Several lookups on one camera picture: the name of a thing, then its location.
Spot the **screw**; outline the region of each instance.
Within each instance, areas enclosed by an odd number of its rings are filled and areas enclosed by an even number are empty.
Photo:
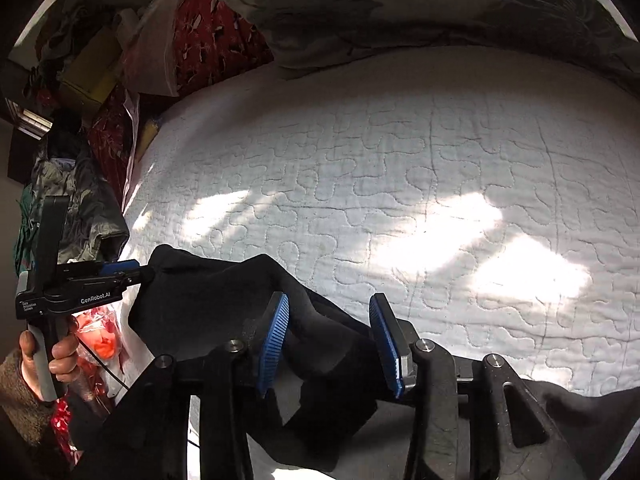
[[[504,364],[504,358],[498,354],[489,354],[485,359],[494,368],[500,368]]]
[[[225,343],[225,350],[231,354],[235,354],[236,352],[240,352],[244,349],[244,343],[241,339],[232,339],[231,341],[227,341]]]
[[[431,339],[418,339],[418,341],[415,342],[415,347],[420,352],[431,352],[431,350],[436,348],[436,343]]]
[[[156,357],[156,366],[158,368],[168,368],[172,364],[174,364],[174,358],[170,355],[163,354]]]

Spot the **white quilted mattress cover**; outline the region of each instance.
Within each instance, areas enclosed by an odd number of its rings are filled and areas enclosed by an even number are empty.
[[[279,75],[262,67],[165,114],[123,259],[146,264],[162,243],[267,253],[363,322],[384,292],[452,354],[498,352],[588,396],[640,384],[634,97],[475,47]],[[126,326],[135,292],[122,307],[129,381],[151,359]]]

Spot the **ribbed blue pad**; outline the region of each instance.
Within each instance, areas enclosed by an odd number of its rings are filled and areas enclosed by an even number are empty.
[[[124,260],[122,262],[113,262],[104,264],[100,270],[100,276],[111,276],[116,272],[124,272],[125,270],[137,269],[140,266],[137,260]]]
[[[282,352],[282,343],[289,325],[289,298],[283,294],[271,320],[267,337],[262,344],[258,361],[258,381],[256,388],[261,396],[267,394],[276,377],[278,361]]]
[[[391,339],[391,334],[380,312],[378,302],[373,296],[369,300],[369,323],[376,347],[378,348],[378,354],[380,355],[380,363],[382,364],[382,371],[385,374],[386,385],[397,399],[402,395],[402,391],[404,390],[404,382],[400,375],[400,359],[396,351],[396,346]]]

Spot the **black garment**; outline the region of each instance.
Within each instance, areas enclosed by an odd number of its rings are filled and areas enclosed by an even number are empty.
[[[203,356],[236,337],[251,345],[272,292],[288,295],[283,355],[303,380],[300,394],[287,391],[292,386],[281,387],[294,383],[289,376],[276,384],[277,398],[268,396],[268,410],[256,405],[251,412],[251,403],[244,404],[249,406],[247,432],[274,460],[338,479],[402,478],[413,410],[387,402],[390,394],[369,327],[264,254],[234,263],[163,245],[149,265],[155,278],[141,286],[129,324],[156,356]],[[555,421],[586,477],[598,479],[640,417],[640,388],[583,397],[555,384],[526,385]],[[634,446],[625,470],[635,471],[638,460],[640,449]]]

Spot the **hand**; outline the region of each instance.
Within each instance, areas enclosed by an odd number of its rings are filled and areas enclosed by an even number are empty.
[[[51,353],[53,360],[49,363],[49,370],[56,378],[63,383],[70,383],[80,374],[78,362],[78,339],[74,334],[69,334],[64,339],[57,342]],[[36,365],[33,361],[33,353],[36,350],[36,339],[33,334],[25,330],[20,334],[20,350],[22,351],[22,376],[31,391],[42,399],[40,383],[36,373]]]

